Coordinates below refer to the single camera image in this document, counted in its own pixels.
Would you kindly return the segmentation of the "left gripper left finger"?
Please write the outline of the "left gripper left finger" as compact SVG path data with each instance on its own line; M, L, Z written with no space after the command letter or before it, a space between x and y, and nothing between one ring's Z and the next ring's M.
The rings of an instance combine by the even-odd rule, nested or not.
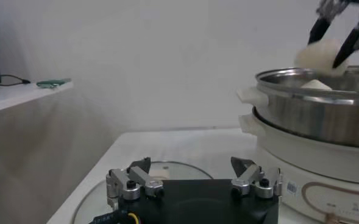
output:
M134 161L126 169L110 169L106 175L107 204L116 210L120 200L134 202L141 198L142 192L147 198L164 197L164 185L149 175L151 159L149 157Z

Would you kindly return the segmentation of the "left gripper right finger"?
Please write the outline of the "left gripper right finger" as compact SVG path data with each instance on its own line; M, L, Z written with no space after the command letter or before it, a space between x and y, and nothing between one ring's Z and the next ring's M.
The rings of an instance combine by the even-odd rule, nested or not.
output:
M272 167L265 172L250 159L231 157L236 178L231 180L231 193L234 198L243 198L251 193L261 199L282 197L282 172Z

